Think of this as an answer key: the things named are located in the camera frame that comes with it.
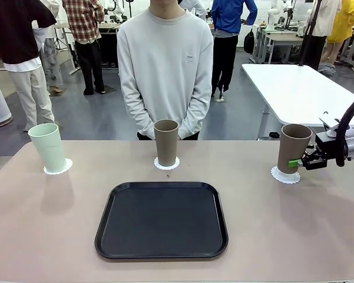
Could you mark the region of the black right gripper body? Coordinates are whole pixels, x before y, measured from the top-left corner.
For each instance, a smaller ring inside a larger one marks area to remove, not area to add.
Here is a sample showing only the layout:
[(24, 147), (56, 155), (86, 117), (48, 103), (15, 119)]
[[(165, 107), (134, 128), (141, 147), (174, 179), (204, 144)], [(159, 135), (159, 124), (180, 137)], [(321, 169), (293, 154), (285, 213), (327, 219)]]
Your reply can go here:
[(318, 147), (307, 148), (302, 157), (302, 166), (306, 170), (317, 170), (327, 167), (326, 154)]

